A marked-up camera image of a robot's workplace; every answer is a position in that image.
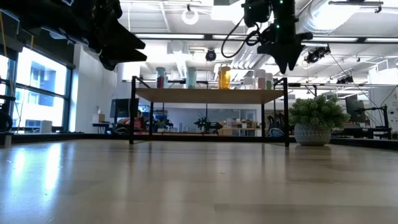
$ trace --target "bottle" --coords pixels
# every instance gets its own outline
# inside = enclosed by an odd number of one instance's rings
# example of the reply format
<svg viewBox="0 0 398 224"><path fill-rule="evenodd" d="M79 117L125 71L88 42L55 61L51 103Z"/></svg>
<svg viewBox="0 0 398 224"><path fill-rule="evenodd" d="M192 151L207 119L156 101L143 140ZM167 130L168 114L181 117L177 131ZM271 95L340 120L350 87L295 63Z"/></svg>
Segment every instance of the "bottle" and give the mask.
<svg viewBox="0 0 398 224"><path fill-rule="evenodd" d="M218 88L220 90L229 90L231 79L231 68L221 67L218 74Z"/></svg>
<svg viewBox="0 0 398 224"><path fill-rule="evenodd" d="M163 67L156 68L156 88L163 88L164 87L164 80L166 76L166 69Z"/></svg>
<svg viewBox="0 0 398 224"><path fill-rule="evenodd" d="M163 88L168 88L169 87L169 77L167 76L167 73L164 73L164 84Z"/></svg>
<svg viewBox="0 0 398 224"><path fill-rule="evenodd" d="M254 79L250 77L243 78L243 86L245 90L254 90L256 88Z"/></svg>
<svg viewBox="0 0 398 224"><path fill-rule="evenodd" d="M266 71L264 69L255 70L254 77L256 79L256 88L258 90L265 90L266 89Z"/></svg>
<svg viewBox="0 0 398 224"><path fill-rule="evenodd" d="M197 69L195 67L188 68L187 88L194 89L197 85Z"/></svg>
<svg viewBox="0 0 398 224"><path fill-rule="evenodd" d="M266 73L266 89L274 89L274 75L272 73Z"/></svg>

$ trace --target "white wall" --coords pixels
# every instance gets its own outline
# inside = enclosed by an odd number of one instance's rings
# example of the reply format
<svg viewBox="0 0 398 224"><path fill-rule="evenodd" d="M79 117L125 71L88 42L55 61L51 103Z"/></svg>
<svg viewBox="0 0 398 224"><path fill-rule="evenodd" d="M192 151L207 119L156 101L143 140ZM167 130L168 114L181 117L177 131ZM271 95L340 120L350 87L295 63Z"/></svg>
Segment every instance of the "white wall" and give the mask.
<svg viewBox="0 0 398 224"><path fill-rule="evenodd" d="M105 120L111 121L111 99L118 95L118 74L105 70L78 44L75 45L73 62L76 69L72 77L70 131L97 133L97 128L90 122L98 107L105 114Z"/></svg>

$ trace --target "black cable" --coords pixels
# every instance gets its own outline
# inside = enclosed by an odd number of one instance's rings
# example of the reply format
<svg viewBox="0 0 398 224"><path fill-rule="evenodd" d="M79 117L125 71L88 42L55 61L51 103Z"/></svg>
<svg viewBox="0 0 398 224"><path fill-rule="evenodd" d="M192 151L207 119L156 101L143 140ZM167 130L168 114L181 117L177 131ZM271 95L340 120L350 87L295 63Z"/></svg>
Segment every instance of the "black cable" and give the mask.
<svg viewBox="0 0 398 224"><path fill-rule="evenodd" d="M348 74L346 73L346 71L344 71L344 69L340 66L340 64L337 62L337 60L334 58L334 56L333 56L331 53L329 53L329 54L330 54L330 56L333 58L333 60L336 62L336 64L340 67L341 71L343 71L343 73L344 73L346 76L349 77L349 75L348 75ZM364 95L368 98L368 100L369 100L371 103L373 103L374 105L376 105L376 104L370 99L370 97L368 97L368 96L365 94L365 92L362 91L362 90L360 89L360 87L359 87L357 84L355 84L354 81L353 81L353 83L354 83L354 85L362 92L362 94L364 94ZM378 110L378 112L379 112L379 116L380 116L380 121L382 122L380 110Z"/></svg>
<svg viewBox="0 0 398 224"><path fill-rule="evenodd" d="M234 29L232 29L231 32L225 37L225 39L224 39L224 41L223 41L223 44L221 45L221 54L222 54L222 56L223 56L224 58L233 58L233 57L235 57L235 56L242 50L242 48L243 48L243 46L244 46L245 43L246 43L248 46L254 46L254 45L256 45L256 44L258 44L258 43L260 42L260 40L259 40L259 37L260 37L260 35L261 35L261 33L260 33L260 27L259 27L257 24L255 24L256 27L257 27L257 30L254 30L254 31L250 32L250 34L248 34L248 36L246 36L245 40L242 42L242 45L239 47L239 49L238 49L234 54L232 54L232 55L230 55L230 56L227 56L227 55L224 54L224 45L225 45L226 41L228 40L228 38L230 37L230 35L236 30L236 28L238 28L238 26L240 25L240 23L241 23L242 21L243 21L243 17L242 17L242 19L235 25ZM250 41L249 41L250 38L251 38L251 37L254 37L256 34L259 36L259 37L257 38L257 40L255 40L254 42L250 42Z"/></svg>
<svg viewBox="0 0 398 224"><path fill-rule="evenodd" d="M224 58L233 58L235 57L243 48L243 45L245 43L245 41L243 41L242 45L240 46L240 48L238 49L238 51L236 51L234 54L227 56L224 54L224 45L226 43L226 41L228 40L228 38L230 37L230 35L236 30L236 28L239 27L239 25L241 24L241 22L243 21L243 17L242 19L235 25L234 29L231 30L231 32L229 32L229 34L225 37L224 41L223 41L223 45L221 45L221 54Z"/></svg>

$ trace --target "potted plant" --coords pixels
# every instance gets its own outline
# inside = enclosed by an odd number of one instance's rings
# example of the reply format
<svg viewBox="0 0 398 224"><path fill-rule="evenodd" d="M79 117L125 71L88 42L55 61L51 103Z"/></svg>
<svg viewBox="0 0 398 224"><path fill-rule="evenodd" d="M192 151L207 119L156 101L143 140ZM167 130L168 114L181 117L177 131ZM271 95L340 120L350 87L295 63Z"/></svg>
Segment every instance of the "potted plant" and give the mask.
<svg viewBox="0 0 398 224"><path fill-rule="evenodd" d="M303 146L324 146L330 142L331 129L341 128L349 119L337 98L326 100L324 96L314 99L297 99L289 109L289 121L295 125L294 137Z"/></svg>

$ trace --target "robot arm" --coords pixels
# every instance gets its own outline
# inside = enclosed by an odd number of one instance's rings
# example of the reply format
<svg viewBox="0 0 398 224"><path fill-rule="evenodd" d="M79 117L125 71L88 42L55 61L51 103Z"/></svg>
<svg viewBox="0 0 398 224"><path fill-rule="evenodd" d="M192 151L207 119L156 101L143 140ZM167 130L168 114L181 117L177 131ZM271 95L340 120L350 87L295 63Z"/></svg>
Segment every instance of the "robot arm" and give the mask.
<svg viewBox="0 0 398 224"><path fill-rule="evenodd" d="M244 23L248 27L256 26L257 22L267 22L271 12L274 12L274 23L262 33L257 26L257 31L250 34L251 36L257 34L257 41L249 43L247 39L246 43L248 45L260 43L257 52L273 56L282 74L286 72L287 66L293 70L304 48L301 41L312 39L311 33L296 34L295 23L298 19L295 16L295 1L246 0L242 7Z"/></svg>
<svg viewBox="0 0 398 224"><path fill-rule="evenodd" d="M119 0L2 0L0 9L34 36L45 29L55 39L88 46L108 70L121 62L147 58L136 50L145 43L118 22L122 16Z"/></svg>

